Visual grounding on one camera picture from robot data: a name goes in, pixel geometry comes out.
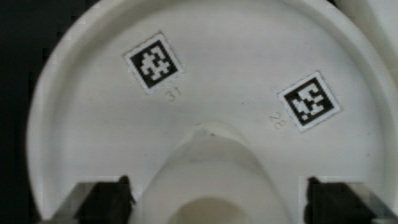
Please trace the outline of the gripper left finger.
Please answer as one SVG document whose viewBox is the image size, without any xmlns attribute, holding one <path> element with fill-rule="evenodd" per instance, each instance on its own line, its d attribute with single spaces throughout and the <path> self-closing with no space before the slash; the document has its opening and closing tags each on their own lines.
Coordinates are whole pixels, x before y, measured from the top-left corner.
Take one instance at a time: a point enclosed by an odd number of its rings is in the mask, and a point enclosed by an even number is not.
<svg viewBox="0 0 398 224">
<path fill-rule="evenodd" d="M 127 224 L 135 198 L 129 178 L 79 182 L 53 216 L 37 224 Z"/>
</svg>

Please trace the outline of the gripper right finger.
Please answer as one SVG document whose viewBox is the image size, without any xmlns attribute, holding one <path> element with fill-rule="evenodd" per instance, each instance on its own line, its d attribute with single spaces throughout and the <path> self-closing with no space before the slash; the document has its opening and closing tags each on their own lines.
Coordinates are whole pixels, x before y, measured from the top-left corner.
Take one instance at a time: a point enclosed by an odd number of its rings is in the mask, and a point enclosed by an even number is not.
<svg viewBox="0 0 398 224">
<path fill-rule="evenodd" d="M 398 215 L 362 183 L 307 179 L 305 224 L 398 224 Z"/>
</svg>

